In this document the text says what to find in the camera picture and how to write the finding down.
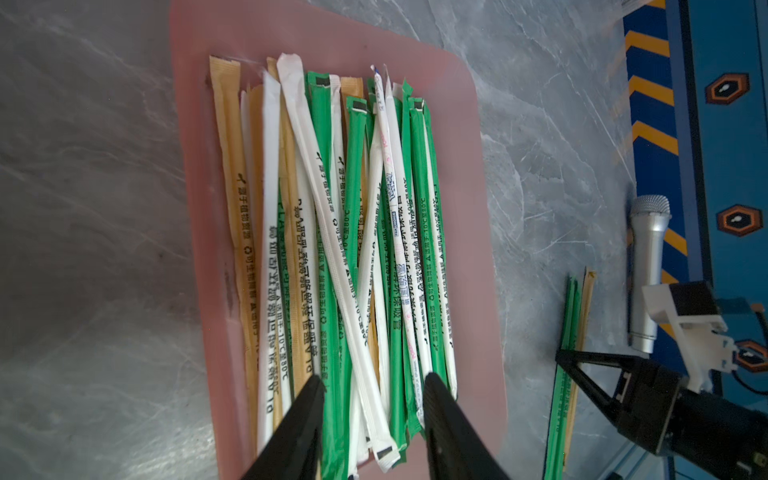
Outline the tan paper wrapped straw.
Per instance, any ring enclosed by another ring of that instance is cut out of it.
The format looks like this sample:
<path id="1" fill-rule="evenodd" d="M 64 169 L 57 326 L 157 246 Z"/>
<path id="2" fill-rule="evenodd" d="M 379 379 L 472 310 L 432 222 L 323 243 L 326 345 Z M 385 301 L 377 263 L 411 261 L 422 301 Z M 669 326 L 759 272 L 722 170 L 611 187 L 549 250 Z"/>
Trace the tan paper wrapped straw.
<path id="1" fill-rule="evenodd" d="M 209 72 L 221 148 L 228 223 L 234 250 L 238 316 L 244 337 L 248 434 L 250 452 L 254 454 L 258 434 L 258 320 L 252 309 L 256 296 L 255 253 L 240 112 L 241 64 L 235 60 L 210 56 Z"/>

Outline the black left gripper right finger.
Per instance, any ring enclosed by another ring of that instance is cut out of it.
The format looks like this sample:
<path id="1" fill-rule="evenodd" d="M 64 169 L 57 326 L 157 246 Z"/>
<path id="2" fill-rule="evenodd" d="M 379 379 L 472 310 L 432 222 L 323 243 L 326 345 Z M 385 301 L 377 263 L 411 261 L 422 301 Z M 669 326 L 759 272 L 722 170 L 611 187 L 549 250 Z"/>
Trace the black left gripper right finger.
<path id="1" fill-rule="evenodd" d="M 423 403 L 431 479 L 508 479 L 434 372 L 424 381 Z"/>

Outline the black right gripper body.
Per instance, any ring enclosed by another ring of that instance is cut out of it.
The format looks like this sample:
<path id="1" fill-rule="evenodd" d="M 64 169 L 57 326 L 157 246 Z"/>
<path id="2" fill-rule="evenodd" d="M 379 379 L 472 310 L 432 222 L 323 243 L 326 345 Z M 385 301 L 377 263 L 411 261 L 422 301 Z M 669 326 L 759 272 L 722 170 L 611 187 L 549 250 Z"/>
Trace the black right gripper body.
<path id="1" fill-rule="evenodd" d="M 691 391 L 681 375 L 641 357 L 623 357 L 620 368 L 614 425 L 622 436 L 717 479 L 767 477 L 765 413 Z"/>

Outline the silver grey microphone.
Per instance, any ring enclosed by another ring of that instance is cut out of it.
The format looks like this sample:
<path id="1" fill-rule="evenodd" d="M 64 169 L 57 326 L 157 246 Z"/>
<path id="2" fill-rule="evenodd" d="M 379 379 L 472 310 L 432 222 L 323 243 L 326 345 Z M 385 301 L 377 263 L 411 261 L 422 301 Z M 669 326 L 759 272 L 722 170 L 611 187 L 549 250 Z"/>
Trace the silver grey microphone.
<path id="1" fill-rule="evenodd" d="M 664 195 L 638 196 L 630 210 L 633 252 L 629 345 L 648 355 L 654 350 L 657 324 L 648 315 L 643 288 L 661 283 L 664 237 L 671 217 L 670 202 Z"/>

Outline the green straw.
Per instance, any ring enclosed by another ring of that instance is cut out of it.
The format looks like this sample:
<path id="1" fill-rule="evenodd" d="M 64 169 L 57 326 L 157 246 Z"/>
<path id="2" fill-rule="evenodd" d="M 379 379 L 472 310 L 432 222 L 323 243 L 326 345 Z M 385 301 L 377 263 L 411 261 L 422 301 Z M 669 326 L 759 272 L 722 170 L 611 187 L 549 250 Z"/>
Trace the green straw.
<path id="1" fill-rule="evenodd" d="M 446 355 L 442 331 L 442 311 L 438 291 L 438 265 L 434 243 L 431 204 L 428 192 L 426 118 L 422 98 L 408 100 L 414 198 L 426 293 L 428 333 L 432 370 L 447 382 Z"/>
<path id="2" fill-rule="evenodd" d="M 568 278 L 561 350 L 573 350 L 578 336 L 581 290 L 578 280 Z M 563 478 L 567 417 L 571 402 L 571 379 L 562 367 L 556 367 L 556 376 L 549 419 L 548 443 L 545 459 L 545 480 Z"/>

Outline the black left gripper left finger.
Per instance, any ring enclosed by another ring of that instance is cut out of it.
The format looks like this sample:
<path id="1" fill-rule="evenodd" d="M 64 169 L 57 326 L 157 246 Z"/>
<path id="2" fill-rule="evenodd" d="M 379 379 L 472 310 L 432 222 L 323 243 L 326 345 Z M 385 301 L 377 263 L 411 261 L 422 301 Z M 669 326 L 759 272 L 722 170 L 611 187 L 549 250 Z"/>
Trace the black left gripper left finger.
<path id="1" fill-rule="evenodd" d="M 313 375 L 242 480 L 315 479 L 322 450 L 325 388 Z"/>

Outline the white printed straw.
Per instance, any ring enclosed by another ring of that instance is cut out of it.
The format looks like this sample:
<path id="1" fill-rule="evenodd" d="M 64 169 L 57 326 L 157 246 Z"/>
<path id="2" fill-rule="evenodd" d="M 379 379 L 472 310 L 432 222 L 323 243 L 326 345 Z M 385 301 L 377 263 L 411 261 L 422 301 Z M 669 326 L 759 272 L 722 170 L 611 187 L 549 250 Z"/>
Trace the white printed straw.
<path id="1" fill-rule="evenodd" d="M 305 95 L 303 63 L 297 54 L 281 54 L 277 60 L 287 112 L 299 145 L 302 163 L 309 177 L 315 211 L 330 275 L 346 330 L 348 350 L 357 385 L 358 398 L 366 421 L 370 447 L 384 473 L 400 460 L 385 416 L 380 389 L 363 337 L 362 316 L 355 297 L 351 274 L 343 249 L 335 209 L 331 204 L 323 159 Z"/>

